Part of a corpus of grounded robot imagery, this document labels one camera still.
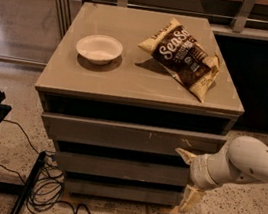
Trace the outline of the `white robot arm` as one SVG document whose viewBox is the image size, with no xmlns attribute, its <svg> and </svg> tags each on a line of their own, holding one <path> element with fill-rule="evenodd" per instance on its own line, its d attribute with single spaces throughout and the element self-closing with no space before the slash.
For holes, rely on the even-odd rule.
<svg viewBox="0 0 268 214">
<path fill-rule="evenodd" d="M 254 137 L 234 138 L 227 149 L 215 154 L 195 155 L 182 148 L 176 152 L 190 171 L 190 183 L 185 186 L 184 197 L 178 205 L 180 213 L 197 205 L 206 191 L 225 183 L 268 184 L 268 146 Z"/>
</svg>

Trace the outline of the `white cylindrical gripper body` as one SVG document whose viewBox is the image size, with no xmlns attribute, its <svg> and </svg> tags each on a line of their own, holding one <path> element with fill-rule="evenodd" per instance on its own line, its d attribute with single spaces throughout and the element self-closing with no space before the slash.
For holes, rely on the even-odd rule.
<svg viewBox="0 0 268 214">
<path fill-rule="evenodd" d="M 211 190 L 219 187 L 223 158 L 217 154 L 196 156 L 190 166 L 190 179 L 197 188 Z"/>
</svg>

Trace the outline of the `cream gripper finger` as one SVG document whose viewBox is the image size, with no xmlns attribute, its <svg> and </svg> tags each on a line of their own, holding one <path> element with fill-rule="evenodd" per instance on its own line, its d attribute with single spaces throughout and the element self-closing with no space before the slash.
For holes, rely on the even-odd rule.
<svg viewBox="0 0 268 214">
<path fill-rule="evenodd" d="M 192 161 L 195 160 L 196 154 L 191 153 L 190 151 L 186 151 L 185 149 L 176 148 L 176 152 L 182 157 L 184 162 L 188 165 L 192 164 Z"/>
<path fill-rule="evenodd" d="M 196 188 L 195 186 L 186 185 L 185 191 L 183 193 L 182 201 L 178 205 L 178 211 L 180 213 L 188 212 L 195 205 L 201 202 L 204 197 L 205 191 L 201 188 Z"/>
</svg>

